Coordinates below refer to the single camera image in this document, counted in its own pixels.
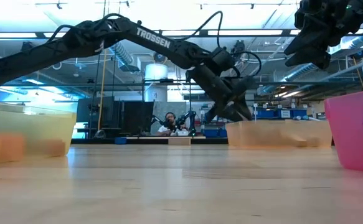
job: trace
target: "black panel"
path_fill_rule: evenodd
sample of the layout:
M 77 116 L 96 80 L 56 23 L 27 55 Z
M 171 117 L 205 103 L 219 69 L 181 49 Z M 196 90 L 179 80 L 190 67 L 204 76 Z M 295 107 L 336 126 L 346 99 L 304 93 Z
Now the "black panel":
M 100 108 L 98 105 L 101 98 L 95 98 L 92 111 L 92 123 L 98 122 Z M 117 128 L 119 124 L 119 101 L 114 101 L 112 96 L 104 97 L 102 99 L 102 115 L 101 123 L 103 126 L 110 128 Z M 90 121 L 90 108 L 92 107 L 92 99 L 80 99 L 77 105 L 77 118 L 76 122 L 89 122 Z
M 140 131 L 150 132 L 153 109 L 153 102 L 124 102 L 122 131 L 132 135 L 140 134 Z

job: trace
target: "translucent plastic bin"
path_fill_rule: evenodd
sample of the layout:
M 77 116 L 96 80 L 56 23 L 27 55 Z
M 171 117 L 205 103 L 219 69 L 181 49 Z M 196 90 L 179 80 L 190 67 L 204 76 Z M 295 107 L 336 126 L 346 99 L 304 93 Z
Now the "translucent plastic bin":
M 75 113 L 0 103 L 0 162 L 66 155 L 75 123 Z
M 331 148 L 327 121 L 240 121 L 226 125 L 229 144 L 242 148 Z
M 342 166 L 363 171 L 363 91 L 327 99 L 325 114 Z

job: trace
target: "black cable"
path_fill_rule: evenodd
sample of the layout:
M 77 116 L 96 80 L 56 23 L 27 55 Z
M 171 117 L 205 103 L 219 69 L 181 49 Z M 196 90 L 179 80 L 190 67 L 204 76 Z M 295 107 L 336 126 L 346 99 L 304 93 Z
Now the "black cable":
M 75 27 L 75 26 L 71 26 L 71 25 L 67 25 L 67 24 L 64 24 L 64 25 L 61 25 L 61 26 L 58 26 L 58 28 L 54 31 L 54 33 L 51 35 L 51 37 L 47 40 L 47 42 L 51 42 L 54 40 L 54 38 L 57 36 L 57 34 L 63 29 L 63 28 L 69 28 L 69 29 L 78 29 L 78 30 L 85 30 L 85 29 L 82 29 L 82 28 L 79 28 L 79 27 Z
M 219 27 L 217 28 L 217 46 L 220 46 L 220 30 L 221 30 L 221 24 L 223 23 L 223 12 L 217 11 L 213 15 L 211 15 L 198 29 L 195 30 L 195 32 L 187 37 L 183 37 L 180 40 L 187 40 L 191 37 L 195 36 L 199 31 L 201 31 L 204 26 L 206 26 L 217 14 L 220 14 L 220 21 L 219 21 Z
M 243 51 L 243 52 L 238 52 L 238 53 L 234 53 L 231 55 L 235 55 L 235 54 L 248 54 L 248 55 L 254 56 L 258 60 L 258 70 L 252 76 L 254 77 L 260 73 L 260 71 L 262 70 L 262 60 L 260 59 L 260 57 L 257 54 L 255 54 L 253 52 L 249 52 L 249 51 Z M 238 71 L 238 69 L 235 66 L 233 66 L 232 69 L 234 69 L 235 73 L 237 73 L 237 76 L 240 77 L 240 72 Z
M 122 16 L 121 14 L 118 14 L 118 13 L 109 13 L 108 15 L 104 16 L 102 19 L 100 19 L 97 24 L 95 24 L 92 28 L 90 29 L 96 29 L 97 27 L 100 27 L 107 19 L 109 19 L 109 17 L 112 17 L 112 16 L 118 16 L 118 17 L 124 17 Z M 80 31 L 87 31 L 88 29 L 85 29 L 85 28 L 80 28 L 80 27 L 75 27 L 75 26 L 72 26 L 72 25 L 67 25 L 67 24 L 64 24 L 64 25 L 61 25 L 61 26 L 58 26 L 58 28 L 54 31 L 54 33 L 51 35 L 51 37 L 47 40 L 47 42 L 51 42 L 54 40 L 54 38 L 58 35 L 58 33 L 63 29 L 63 28 L 69 28 L 69 29 L 78 29 Z

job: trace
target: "yellow plastic bin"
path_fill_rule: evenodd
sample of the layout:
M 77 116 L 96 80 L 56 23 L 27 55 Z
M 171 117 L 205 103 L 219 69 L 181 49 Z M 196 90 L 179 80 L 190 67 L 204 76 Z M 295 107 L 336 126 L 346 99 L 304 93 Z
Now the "yellow plastic bin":
M 226 129 L 229 144 L 241 148 L 330 148 L 332 141 L 327 121 L 240 121 Z
M 75 123 L 75 113 L 0 103 L 0 162 L 66 155 Z

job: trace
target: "orange plastic bin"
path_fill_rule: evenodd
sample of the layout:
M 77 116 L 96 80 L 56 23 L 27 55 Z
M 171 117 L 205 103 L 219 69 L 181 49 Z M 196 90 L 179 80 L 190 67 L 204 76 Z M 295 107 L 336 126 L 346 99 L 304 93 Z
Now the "orange plastic bin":
M 340 163 L 363 171 L 363 91 L 327 99 L 325 113 Z

